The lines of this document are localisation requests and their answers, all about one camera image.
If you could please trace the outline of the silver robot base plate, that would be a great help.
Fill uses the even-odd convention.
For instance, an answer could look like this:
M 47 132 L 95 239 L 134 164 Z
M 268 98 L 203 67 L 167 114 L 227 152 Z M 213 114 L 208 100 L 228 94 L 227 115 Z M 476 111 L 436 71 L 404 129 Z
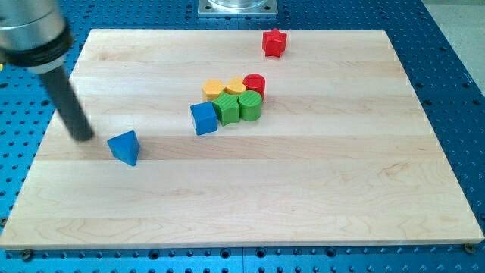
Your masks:
M 240 14 L 278 14 L 277 0 L 198 0 L 198 14 L 230 16 Z

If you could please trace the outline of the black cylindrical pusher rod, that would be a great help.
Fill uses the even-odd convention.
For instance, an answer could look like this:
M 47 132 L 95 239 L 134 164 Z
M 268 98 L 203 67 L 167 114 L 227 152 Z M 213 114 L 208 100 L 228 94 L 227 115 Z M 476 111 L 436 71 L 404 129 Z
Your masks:
M 54 103 L 70 136 L 77 141 L 90 140 L 94 136 L 94 131 L 70 84 L 64 66 L 39 74 L 39 79 Z

